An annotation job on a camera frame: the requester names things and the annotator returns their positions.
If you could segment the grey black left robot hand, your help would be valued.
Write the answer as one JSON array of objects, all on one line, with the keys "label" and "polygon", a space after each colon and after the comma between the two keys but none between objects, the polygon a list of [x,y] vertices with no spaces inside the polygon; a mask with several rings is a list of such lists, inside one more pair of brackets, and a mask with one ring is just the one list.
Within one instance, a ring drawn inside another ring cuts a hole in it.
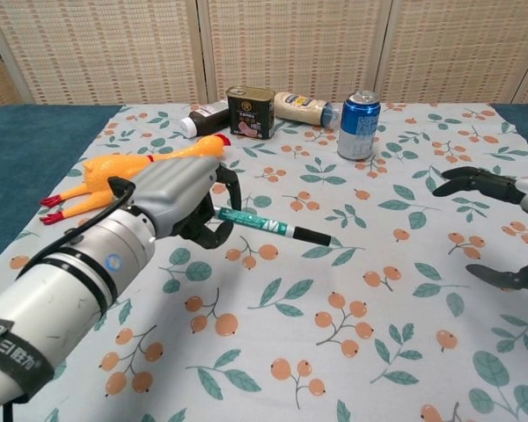
[{"label": "grey black left robot hand", "polygon": [[180,236],[206,250],[225,243],[232,222],[221,222],[216,230],[206,223],[216,211],[210,189],[225,185],[232,208],[241,209],[241,190],[235,171],[222,166],[214,156],[191,156],[153,162],[132,179],[135,185],[128,211],[143,214],[154,228],[155,238]]}]

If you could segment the grey black right robot hand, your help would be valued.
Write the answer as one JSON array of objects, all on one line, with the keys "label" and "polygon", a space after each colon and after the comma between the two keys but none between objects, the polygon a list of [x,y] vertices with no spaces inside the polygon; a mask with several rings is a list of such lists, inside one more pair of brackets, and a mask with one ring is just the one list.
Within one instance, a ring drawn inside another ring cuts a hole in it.
[{"label": "grey black right robot hand", "polygon": [[[445,197],[462,191],[477,191],[487,197],[515,204],[528,214],[528,178],[496,175],[471,166],[444,171],[445,183],[432,194]],[[528,265],[516,272],[499,272],[480,264],[470,264],[466,270],[479,280],[497,288],[528,289]]]}]

